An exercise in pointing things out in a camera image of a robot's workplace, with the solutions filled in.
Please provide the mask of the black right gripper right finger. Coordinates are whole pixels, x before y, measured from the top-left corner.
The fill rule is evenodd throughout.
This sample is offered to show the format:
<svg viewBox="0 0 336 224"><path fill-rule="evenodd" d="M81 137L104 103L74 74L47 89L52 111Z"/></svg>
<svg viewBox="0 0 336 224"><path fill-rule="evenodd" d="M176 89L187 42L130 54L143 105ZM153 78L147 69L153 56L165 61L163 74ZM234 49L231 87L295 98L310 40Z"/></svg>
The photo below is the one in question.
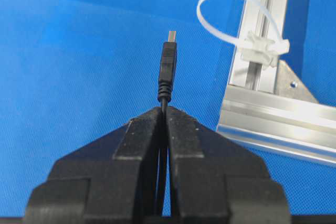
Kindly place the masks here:
<svg viewBox="0 0 336 224"><path fill-rule="evenodd" d="M166 111L171 214L180 223L290 223L261 157L172 106Z"/></svg>

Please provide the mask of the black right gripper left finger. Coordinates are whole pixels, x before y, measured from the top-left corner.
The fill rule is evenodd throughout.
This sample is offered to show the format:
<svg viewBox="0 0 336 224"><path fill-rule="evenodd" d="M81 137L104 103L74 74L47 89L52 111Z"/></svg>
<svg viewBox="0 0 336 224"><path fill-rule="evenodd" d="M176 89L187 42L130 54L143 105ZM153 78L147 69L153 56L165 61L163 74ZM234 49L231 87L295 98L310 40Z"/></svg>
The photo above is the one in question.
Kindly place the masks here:
<svg viewBox="0 0 336 224"><path fill-rule="evenodd" d="M158 212L158 107L57 160L26 223L140 223Z"/></svg>

